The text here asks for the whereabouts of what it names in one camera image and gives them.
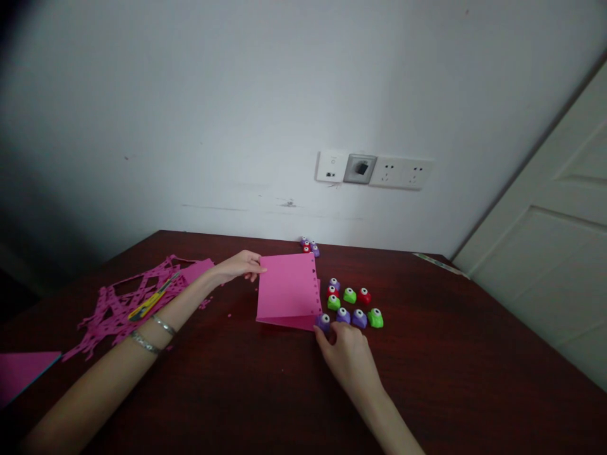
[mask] pink paper sheet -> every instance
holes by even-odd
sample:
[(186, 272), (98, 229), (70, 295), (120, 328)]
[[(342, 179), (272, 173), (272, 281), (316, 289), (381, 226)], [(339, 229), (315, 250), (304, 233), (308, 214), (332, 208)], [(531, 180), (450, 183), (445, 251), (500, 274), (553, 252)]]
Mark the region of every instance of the pink paper sheet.
[(258, 322), (311, 331), (322, 313), (313, 253), (266, 256), (259, 276)]
[(185, 278), (188, 285), (196, 281), (200, 275), (209, 269), (213, 268), (213, 261), (211, 259), (205, 259), (204, 261), (196, 261), (194, 264), (189, 266), (187, 269), (181, 271), (181, 276)]
[(0, 354), (0, 409), (61, 357), (60, 352)]

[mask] silver bracelet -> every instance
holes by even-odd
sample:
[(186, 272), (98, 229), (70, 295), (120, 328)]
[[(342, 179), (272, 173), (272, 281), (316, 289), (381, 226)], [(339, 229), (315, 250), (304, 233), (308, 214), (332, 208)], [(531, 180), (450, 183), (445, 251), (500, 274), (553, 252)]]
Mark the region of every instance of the silver bracelet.
[(154, 345), (149, 344), (145, 340), (145, 338), (143, 338), (137, 331), (131, 332), (131, 338), (134, 339), (136, 342), (138, 342), (141, 345), (141, 347), (143, 347), (146, 351), (150, 351), (152, 354), (158, 355), (162, 352), (161, 349), (158, 349)]
[(162, 319), (160, 319), (158, 316), (156, 315), (152, 315), (152, 319), (154, 319), (158, 324), (160, 324), (160, 326), (166, 330), (167, 332), (169, 332), (171, 334), (171, 336), (175, 336), (175, 334), (177, 332), (175, 332), (175, 329), (172, 328), (170, 325), (168, 325), (165, 321), (163, 321)]

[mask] cut pink paper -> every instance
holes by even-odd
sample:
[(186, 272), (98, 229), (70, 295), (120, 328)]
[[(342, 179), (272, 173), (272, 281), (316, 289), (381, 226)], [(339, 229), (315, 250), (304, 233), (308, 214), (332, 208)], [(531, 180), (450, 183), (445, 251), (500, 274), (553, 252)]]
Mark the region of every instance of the cut pink paper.
[(60, 352), (0, 354), (0, 409), (61, 357)]
[(320, 280), (313, 253), (266, 256), (259, 276), (258, 322), (312, 331), (322, 313)]
[[(181, 268), (180, 262), (191, 262), (192, 264), (185, 269)], [(166, 258), (161, 264), (147, 272), (126, 278), (110, 286), (99, 290), (97, 306), (92, 316), (84, 318), (77, 326), (87, 328), (87, 333), (78, 346), (67, 352), (62, 361), (66, 361), (77, 353), (87, 353), (86, 360), (93, 357), (94, 349), (106, 336), (115, 335), (112, 345), (120, 343), (129, 334), (143, 325), (153, 314), (178, 296), (185, 288), (196, 280), (201, 274), (213, 267), (213, 261), (206, 259), (204, 261), (188, 261), (180, 259), (175, 255)], [(149, 299), (160, 287), (175, 274), (180, 271), (181, 274), (171, 283), (162, 298), (154, 305), (152, 310), (137, 322), (130, 322), (128, 315), (132, 313), (146, 299)], [(127, 294), (116, 294), (116, 286), (127, 281), (140, 279), (139, 287), (136, 291)]]
[(187, 269), (183, 269), (181, 271), (181, 276), (185, 278), (188, 282), (188, 285), (192, 284), (196, 281), (200, 275), (206, 272), (209, 269), (212, 269), (214, 266), (213, 261), (211, 259), (205, 259), (204, 261), (196, 261), (194, 264), (189, 266)]

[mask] door panel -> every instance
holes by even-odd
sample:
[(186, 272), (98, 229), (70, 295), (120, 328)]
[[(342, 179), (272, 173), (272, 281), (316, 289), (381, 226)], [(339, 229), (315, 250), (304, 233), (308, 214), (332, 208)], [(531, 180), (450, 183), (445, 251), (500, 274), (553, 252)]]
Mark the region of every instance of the door panel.
[(607, 68), (455, 264), (607, 391)]

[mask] dark red table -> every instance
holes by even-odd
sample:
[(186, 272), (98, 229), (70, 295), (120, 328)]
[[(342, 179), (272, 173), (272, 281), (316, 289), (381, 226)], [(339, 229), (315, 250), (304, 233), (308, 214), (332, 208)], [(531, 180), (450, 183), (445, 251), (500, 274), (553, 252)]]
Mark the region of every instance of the dark red table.
[[(172, 253), (218, 262), (244, 248), (300, 252), (296, 242), (159, 231), (6, 324), (0, 351), (68, 351), (101, 286)], [(607, 453), (607, 394), (479, 286), (410, 253), (321, 253), (322, 288), (332, 276), (366, 286), (382, 311), (385, 327), (365, 334), (426, 453)], [(255, 322), (256, 287), (239, 279), (215, 290), (87, 452), (380, 452), (313, 335)], [(2, 412), (4, 431), (25, 435), (109, 346), (55, 364)]]

